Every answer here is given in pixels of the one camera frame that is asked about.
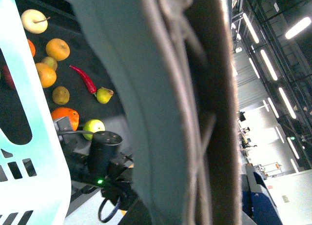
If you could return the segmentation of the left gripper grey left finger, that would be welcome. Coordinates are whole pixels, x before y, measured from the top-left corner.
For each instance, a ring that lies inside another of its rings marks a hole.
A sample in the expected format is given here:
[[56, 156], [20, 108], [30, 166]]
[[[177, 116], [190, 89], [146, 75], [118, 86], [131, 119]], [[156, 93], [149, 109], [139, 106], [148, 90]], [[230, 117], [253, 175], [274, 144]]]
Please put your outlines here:
[[156, 225], [193, 225], [201, 141], [182, 31], [188, 0], [67, 0], [132, 134], [133, 187]]

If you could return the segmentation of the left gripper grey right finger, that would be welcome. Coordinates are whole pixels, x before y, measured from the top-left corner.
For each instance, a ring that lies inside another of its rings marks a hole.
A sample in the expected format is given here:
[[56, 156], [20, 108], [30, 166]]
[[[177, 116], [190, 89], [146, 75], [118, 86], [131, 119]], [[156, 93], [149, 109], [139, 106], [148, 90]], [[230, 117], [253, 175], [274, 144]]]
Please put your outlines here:
[[158, 0], [192, 89], [196, 177], [187, 190], [186, 225], [239, 225], [241, 186], [235, 134], [236, 87], [231, 0]]

